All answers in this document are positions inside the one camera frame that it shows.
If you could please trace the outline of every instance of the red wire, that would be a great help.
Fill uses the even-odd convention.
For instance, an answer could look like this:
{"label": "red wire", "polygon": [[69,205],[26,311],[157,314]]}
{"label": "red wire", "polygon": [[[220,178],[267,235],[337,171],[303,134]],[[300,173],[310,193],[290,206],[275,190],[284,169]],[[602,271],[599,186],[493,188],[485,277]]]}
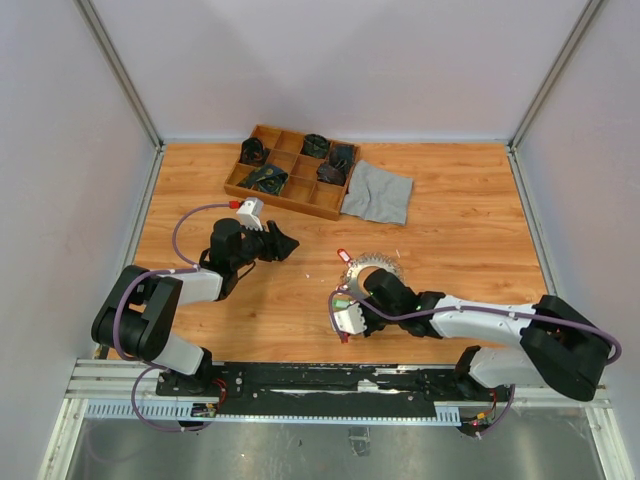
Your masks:
{"label": "red wire", "polygon": [[220,387],[220,399],[218,400],[218,410],[220,410],[220,407],[227,399],[227,384],[221,378],[216,378],[213,383]]}

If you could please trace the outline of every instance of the gray towel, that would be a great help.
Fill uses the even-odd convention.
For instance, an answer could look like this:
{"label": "gray towel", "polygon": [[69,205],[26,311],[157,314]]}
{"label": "gray towel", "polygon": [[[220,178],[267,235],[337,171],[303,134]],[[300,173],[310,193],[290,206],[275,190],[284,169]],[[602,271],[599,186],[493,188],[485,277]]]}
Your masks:
{"label": "gray towel", "polygon": [[353,169],[341,212],[372,222],[405,225],[412,187],[412,178],[389,173],[360,160]]}

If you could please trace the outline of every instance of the black fabric item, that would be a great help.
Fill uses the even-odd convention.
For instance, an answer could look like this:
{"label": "black fabric item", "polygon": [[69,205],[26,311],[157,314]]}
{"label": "black fabric item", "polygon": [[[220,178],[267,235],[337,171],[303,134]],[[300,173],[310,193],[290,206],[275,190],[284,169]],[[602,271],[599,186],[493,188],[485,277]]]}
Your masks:
{"label": "black fabric item", "polygon": [[327,153],[329,153],[329,140],[315,133],[305,135],[302,153],[314,158],[327,158]]}
{"label": "black fabric item", "polygon": [[289,174],[287,172],[275,165],[266,163],[247,175],[238,186],[251,188],[255,185],[261,192],[280,195],[288,178]]}
{"label": "black fabric item", "polygon": [[261,167],[264,162],[267,161],[269,150],[264,148],[264,145],[257,137],[247,138],[242,142],[240,150],[240,163],[245,165],[251,165],[254,167]]}
{"label": "black fabric item", "polygon": [[347,181],[347,177],[344,173],[342,173],[337,168],[332,167],[327,162],[322,163],[318,167],[318,170],[316,170],[316,174],[318,175],[319,182],[343,186]]}
{"label": "black fabric item", "polygon": [[329,164],[340,170],[346,177],[355,162],[355,157],[356,149],[353,145],[334,145],[329,152]]}

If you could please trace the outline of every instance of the metal floor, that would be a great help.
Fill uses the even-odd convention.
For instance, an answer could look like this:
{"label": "metal floor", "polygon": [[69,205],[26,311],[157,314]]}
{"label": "metal floor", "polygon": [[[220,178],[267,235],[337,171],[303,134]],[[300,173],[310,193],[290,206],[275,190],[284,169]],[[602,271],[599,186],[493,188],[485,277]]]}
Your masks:
{"label": "metal floor", "polygon": [[604,479],[580,409],[515,409],[484,440],[452,427],[216,423],[166,434],[86,420],[68,479]]}

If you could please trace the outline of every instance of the aluminum frame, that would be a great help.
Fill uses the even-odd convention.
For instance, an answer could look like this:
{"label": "aluminum frame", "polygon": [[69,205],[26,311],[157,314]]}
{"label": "aluminum frame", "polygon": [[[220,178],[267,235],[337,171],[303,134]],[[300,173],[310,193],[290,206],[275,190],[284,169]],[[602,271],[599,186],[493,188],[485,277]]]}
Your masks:
{"label": "aluminum frame", "polygon": [[[131,263],[142,233],[146,215],[153,195],[153,190],[160,172],[160,166],[164,157],[165,146],[162,137],[157,131],[148,111],[146,110],[135,86],[133,85],[118,53],[111,41],[109,34],[100,20],[99,14],[91,0],[74,0],[80,14],[86,21],[98,46],[108,64],[110,65],[123,94],[129,100],[132,109],[147,133],[150,141],[156,146],[156,154],[147,178],[144,195],[138,205],[138,214],[132,227],[131,239],[127,245],[122,264]],[[506,145],[507,155],[522,202],[523,210],[538,260],[543,273],[544,281],[550,293],[556,293],[553,264],[548,255],[548,247],[535,207],[528,195],[526,179],[519,168],[517,148],[526,136],[531,124],[537,117],[540,109],[547,101],[557,80],[562,75],[574,52],[587,34],[590,25],[597,18],[607,0],[589,0],[580,17],[577,19],[565,44],[555,58],[548,74],[542,82],[538,92],[530,103],[526,114],[516,128],[513,138]],[[140,364],[131,364],[122,361],[111,360],[80,360],[69,383],[67,395],[63,401],[49,446],[46,451],[38,478],[55,479],[65,478],[73,456],[80,427],[85,417],[89,399],[127,399],[129,398],[133,381],[142,371]],[[406,366],[406,368],[418,368],[418,366]],[[139,386],[141,395],[145,398],[155,396],[155,381],[157,372],[146,377]],[[201,397],[181,398],[181,401],[202,401]],[[461,406],[455,402],[438,402],[438,407],[448,408]],[[479,402],[464,403],[464,406],[480,406]],[[600,457],[600,463],[607,479],[632,479],[633,471],[624,448],[620,431],[615,419],[614,411],[607,397],[606,390],[598,390],[596,398],[589,404],[575,402],[563,397],[549,388],[518,388],[514,400],[514,407],[518,408],[584,408],[591,425],[594,441]]]}

